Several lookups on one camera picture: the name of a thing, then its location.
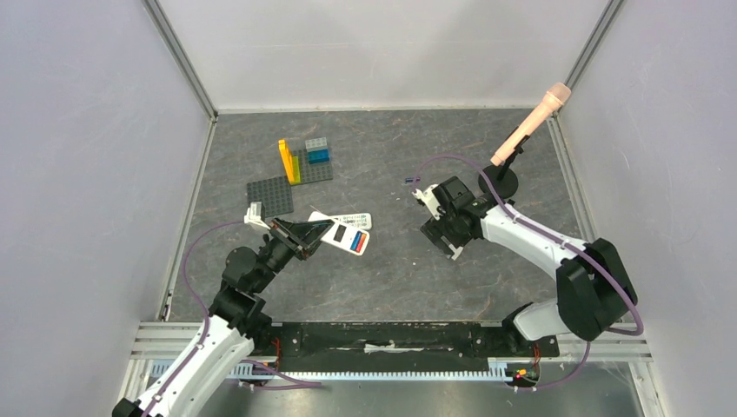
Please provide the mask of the red battery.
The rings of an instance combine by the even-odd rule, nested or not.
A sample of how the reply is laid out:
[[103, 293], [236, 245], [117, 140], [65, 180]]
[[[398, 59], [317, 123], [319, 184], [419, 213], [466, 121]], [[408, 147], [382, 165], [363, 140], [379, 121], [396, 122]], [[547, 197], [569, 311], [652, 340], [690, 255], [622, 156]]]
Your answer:
[[356, 253], [357, 254], [361, 254], [363, 252], [363, 247], [365, 246], [366, 241], [367, 241], [368, 238], [369, 238], [369, 234], [368, 233], [362, 233], [361, 238], [358, 241], [357, 246], [356, 246]]

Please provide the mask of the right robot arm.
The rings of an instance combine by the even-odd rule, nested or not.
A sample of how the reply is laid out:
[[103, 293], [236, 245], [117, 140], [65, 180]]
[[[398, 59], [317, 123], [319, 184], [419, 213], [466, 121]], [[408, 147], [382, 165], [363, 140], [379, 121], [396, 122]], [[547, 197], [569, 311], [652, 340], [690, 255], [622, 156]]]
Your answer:
[[474, 195], [455, 176], [413, 196], [431, 214], [422, 233], [448, 258], [483, 240], [513, 251], [554, 280], [555, 298], [526, 304], [504, 320], [501, 340], [510, 353], [525, 354], [550, 335], [593, 341], [604, 332], [623, 331], [615, 323], [633, 313], [638, 296], [613, 243], [559, 233], [491, 193]]

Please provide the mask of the white remote control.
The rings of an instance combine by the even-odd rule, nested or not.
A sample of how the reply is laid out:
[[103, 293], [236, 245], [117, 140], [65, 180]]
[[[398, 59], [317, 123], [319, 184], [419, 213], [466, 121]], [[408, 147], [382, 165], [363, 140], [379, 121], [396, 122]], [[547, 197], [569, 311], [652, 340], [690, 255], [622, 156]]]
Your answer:
[[[348, 252], [352, 255], [363, 255], [364, 251], [368, 247], [370, 240], [369, 230], [359, 229], [351, 225], [339, 222], [337, 220], [334, 220], [333, 216], [334, 215], [325, 215], [324, 213], [321, 213], [319, 211], [313, 211], [309, 216], [309, 221], [330, 219], [335, 222], [335, 225], [322, 238], [322, 242], [333, 246], [334, 248], [339, 248], [340, 250]], [[357, 254], [356, 252], [350, 250], [351, 242], [354, 240], [354, 237], [358, 231], [368, 233], [368, 239], [365, 246], [363, 247], [363, 252], [361, 254]]]

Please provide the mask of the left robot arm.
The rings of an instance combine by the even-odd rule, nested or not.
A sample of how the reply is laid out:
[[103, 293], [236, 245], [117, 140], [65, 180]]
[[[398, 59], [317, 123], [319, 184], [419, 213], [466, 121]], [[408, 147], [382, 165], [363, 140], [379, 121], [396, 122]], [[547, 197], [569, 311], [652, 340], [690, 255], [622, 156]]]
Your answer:
[[271, 318], [260, 293], [293, 259], [307, 260], [335, 226], [331, 219], [270, 222], [244, 217], [262, 228], [263, 245], [229, 252], [213, 302], [203, 309], [203, 323], [164, 375], [135, 400], [121, 399], [115, 416], [197, 416], [236, 365], [272, 346]]

